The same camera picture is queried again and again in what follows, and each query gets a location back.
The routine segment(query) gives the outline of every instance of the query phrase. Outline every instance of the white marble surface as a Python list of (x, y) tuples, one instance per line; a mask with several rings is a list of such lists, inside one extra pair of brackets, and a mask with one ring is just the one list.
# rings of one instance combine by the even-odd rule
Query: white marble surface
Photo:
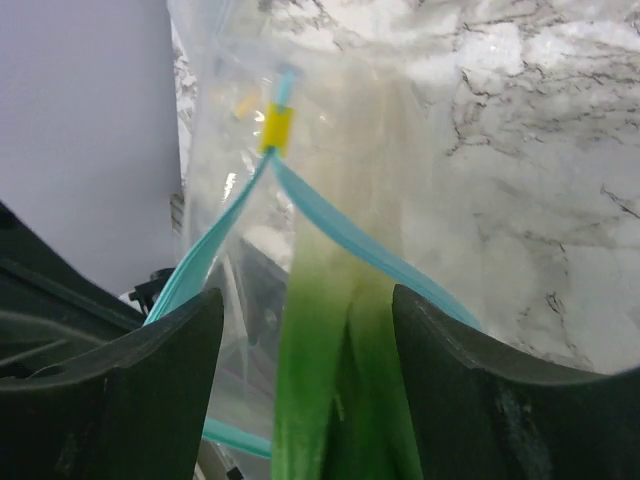
[[(436, 279), (491, 335), (584, 369), (640, 363), (640, 2), (297, 0), (271, 10), (272, 35), (374, 55), (415, 80), (444, 142), (442, 204), (474, 232), (442, 235), (459, 242), (451, 261), (476, 275), (475, 290)], [(187, 138), (195, 79), (176, 57)]]

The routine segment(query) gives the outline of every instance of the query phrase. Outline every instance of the marble countertop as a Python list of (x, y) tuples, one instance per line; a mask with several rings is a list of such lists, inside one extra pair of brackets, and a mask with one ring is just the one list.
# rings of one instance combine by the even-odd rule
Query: marble countertop
[[(443, 202), (477, 231), (456, 260), (486, 285), (471, 308), (492, 336), (599, 372), (640, 363), (640, 2), (292, 0), (267, 30), (415, 81), (457, 178)], [(197, 87), (178, 45), (175, 72), (186, 159)]]

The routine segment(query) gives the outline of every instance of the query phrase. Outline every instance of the gray surface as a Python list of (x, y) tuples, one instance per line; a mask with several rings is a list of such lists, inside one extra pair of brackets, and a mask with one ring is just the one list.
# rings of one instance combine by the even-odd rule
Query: gray surface
[(0, 3), (0, 198), (114, 294), (174, 263), (172, 56), (162, 0)]

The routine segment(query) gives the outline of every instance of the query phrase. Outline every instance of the gray wall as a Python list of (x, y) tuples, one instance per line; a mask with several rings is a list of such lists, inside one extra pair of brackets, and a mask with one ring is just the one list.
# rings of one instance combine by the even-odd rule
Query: gray wall
[(163, 0), (0, 2), (0, 199), (116, 294), (173, 261), (172, 58)]

